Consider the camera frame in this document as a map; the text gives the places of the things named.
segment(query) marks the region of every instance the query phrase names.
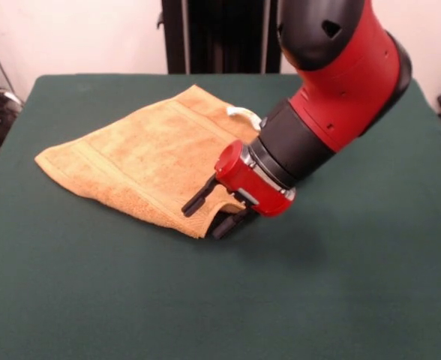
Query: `folded towel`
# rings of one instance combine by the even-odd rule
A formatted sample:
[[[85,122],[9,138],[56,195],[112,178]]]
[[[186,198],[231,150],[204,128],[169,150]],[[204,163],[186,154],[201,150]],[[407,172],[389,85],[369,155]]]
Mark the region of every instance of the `folded towel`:
[[[214,173],[233,140],[249,143],[257,132],[232,105],[193,85],[35,158],[63,188],[134,218],[205,238],[218,212],[244,207],[222,187],[192,217],[182,206]]]

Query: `white wall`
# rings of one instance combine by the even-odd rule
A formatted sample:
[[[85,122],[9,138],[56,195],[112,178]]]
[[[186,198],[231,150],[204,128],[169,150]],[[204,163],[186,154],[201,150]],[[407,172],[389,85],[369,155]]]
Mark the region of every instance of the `white wall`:
[[[441,92],[441,2],[373,5],[409,51],[414,77],[435,106]],[[0,58],[23,98],[42,74],[165,74],[164,29],[155,27],[160,12],[161,0],[0,0]],[[282,71],[293,69],[283,61]]]
[[[0,59],[24,99],[43,74],[165,74],[160,12],[161,0],[0,0]]]

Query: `orange towel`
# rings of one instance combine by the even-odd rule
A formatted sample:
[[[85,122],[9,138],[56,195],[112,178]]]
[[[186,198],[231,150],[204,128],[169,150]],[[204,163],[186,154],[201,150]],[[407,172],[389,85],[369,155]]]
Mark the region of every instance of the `orange towel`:
[[[97,200],[141,221],[206,237],[219,211],[242,204],[217,187],[205,205],[186,218],[182,206],[213,174],[233,140],[249,143],[257,132],[232,106],[194,85],[112,124],[42,151],[37,165],[74,194]]]

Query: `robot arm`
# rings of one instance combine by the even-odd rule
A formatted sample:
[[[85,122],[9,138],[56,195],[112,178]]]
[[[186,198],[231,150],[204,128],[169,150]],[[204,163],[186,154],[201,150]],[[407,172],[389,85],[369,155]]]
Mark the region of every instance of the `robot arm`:
[[[250,214],[285,212],[297,183],[369,131],[412,79],[407,52],[371,0],[283,0],[278,38],[302,87],[268,114],[251,144],[235,141],[222,152],[215,174],[182,209],[191,216],[223,185],[246,209],[214,231],[218,239]]]

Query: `green tablecloth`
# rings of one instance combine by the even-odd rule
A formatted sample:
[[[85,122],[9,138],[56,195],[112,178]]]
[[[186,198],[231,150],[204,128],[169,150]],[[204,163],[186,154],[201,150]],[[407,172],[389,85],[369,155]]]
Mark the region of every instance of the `green tablecloth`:
[[[213,242],[81,199],[46,147],[198,84],[266,114],[295,76],[40,78],[0,153],[0,359],[441,359],[441,124],[416,83],[283,216]]]

